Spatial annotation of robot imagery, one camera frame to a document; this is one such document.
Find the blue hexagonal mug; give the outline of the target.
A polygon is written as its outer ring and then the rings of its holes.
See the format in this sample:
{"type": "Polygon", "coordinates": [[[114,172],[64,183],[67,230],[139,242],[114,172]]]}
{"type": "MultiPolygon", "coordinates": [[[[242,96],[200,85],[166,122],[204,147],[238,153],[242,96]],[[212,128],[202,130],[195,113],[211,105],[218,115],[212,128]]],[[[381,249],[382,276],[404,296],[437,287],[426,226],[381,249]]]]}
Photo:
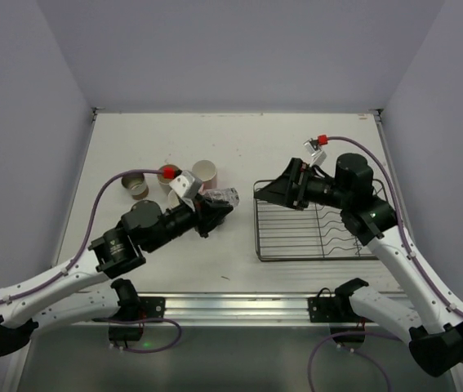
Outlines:
{"type": "Polygon", "coordinates": [[[175,190],[171,190],[167,196],[170,208],[179,207],[182,203],[181,198],[178,196],[175,190]]]}

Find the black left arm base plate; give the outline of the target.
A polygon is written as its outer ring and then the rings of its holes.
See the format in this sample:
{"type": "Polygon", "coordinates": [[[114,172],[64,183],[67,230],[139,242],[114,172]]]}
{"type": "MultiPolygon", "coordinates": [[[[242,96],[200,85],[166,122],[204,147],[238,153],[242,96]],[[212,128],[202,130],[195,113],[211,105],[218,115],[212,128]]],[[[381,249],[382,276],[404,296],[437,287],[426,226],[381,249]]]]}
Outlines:
{"type": "Polygon", "coordinates": [[[166,298],[161,296],[138,296],[120,301],[119,310],[109,318],[116,321],[162,319],[166,309],[166,298]]]}

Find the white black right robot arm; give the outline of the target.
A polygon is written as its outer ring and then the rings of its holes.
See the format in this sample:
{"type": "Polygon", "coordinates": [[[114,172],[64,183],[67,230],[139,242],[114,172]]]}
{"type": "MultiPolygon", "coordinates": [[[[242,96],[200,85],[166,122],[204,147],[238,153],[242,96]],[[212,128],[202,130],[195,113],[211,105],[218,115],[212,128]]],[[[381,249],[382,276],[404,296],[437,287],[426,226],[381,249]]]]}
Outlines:
{"type": "Polygon", "coordinates": [[[383,263],[412,303],[410,308],[400,305],[354,278],[335,290],[339,310],[392,333],[430,376],[463,362],[463,301],[417,250],[393,207],[376,196],[373,170],[364,156],[342,154],[329,178],[316,176],[310,165],[292,158],[254,197],[300,211],[311,203],[338,209],[344,227],[383,263]]]}

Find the clear glass cup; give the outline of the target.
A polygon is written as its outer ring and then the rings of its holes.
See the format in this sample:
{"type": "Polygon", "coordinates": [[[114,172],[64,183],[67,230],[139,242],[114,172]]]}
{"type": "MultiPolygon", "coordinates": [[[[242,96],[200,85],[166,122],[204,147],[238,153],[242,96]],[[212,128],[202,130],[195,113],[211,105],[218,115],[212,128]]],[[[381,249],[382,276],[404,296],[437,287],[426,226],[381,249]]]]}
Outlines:
{"type": "Polygon", "coordinates": [[[240,202],[238,191],[235,188],[206,189],[203,191],[203,195],[226,202],[232,207],[237,207],[240,202]]]}

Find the pink hexagonal mug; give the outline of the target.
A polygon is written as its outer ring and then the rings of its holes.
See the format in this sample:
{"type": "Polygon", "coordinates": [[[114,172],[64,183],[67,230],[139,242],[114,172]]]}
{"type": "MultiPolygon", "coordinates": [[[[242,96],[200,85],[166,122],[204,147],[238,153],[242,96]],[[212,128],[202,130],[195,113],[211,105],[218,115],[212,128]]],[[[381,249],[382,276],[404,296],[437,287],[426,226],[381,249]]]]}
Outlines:
{"type": "Polygon", "coordinates": [[[192,166],[192,173],[203,182],[200,188],[201,193],[217,187],[218,171],[213,161],[206,159],[197,161],[192,166]]]}

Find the beige tall cup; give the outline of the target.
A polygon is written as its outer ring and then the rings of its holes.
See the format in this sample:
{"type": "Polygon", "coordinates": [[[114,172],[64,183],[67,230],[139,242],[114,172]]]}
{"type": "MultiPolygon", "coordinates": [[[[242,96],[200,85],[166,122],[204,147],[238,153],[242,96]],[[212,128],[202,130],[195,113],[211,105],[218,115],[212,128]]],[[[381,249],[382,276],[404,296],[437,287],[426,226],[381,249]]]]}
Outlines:
{"type": "Polygon", "coordinates": [[[178,166],[173,164],[165,164],[159,168],[159,173],[157,174],[158,183],[160,188],[165,194],[168,194],[171,190],[170,183],[181,174],[181,169],[178,166]]]}

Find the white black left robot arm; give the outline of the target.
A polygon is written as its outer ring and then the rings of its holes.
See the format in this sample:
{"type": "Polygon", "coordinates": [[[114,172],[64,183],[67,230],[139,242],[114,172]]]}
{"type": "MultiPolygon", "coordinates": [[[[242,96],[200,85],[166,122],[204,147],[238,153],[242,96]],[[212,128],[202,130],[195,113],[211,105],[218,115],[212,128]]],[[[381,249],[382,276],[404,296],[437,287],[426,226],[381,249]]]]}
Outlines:
{"type": "Polygon", "coordinates": [[[116,226],[84,243],[70,261],[27,281],[0,288],[0,357],[25,347],[43,332],[90,320],[137,323],[145,315],[131,281],[122,278],[154,252],[195,230],[206,238],[233,211],[231,203],[197,195],[161,210],[136,203],[116,226]]]}

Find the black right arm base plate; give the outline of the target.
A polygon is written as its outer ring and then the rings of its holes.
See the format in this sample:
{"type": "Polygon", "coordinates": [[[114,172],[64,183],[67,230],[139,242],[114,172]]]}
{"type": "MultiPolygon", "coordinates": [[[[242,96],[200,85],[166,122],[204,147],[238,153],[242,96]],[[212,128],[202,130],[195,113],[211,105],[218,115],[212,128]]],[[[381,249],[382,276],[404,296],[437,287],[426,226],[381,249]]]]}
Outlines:
{"type": "Polygon", "coordinates": [[[322,290],[307,298],[307,312],[311,323],[358,323],[371,320],[354,312],[349,299],[354,294],[350,289],[336,289],[325,295],[322,290]]]}

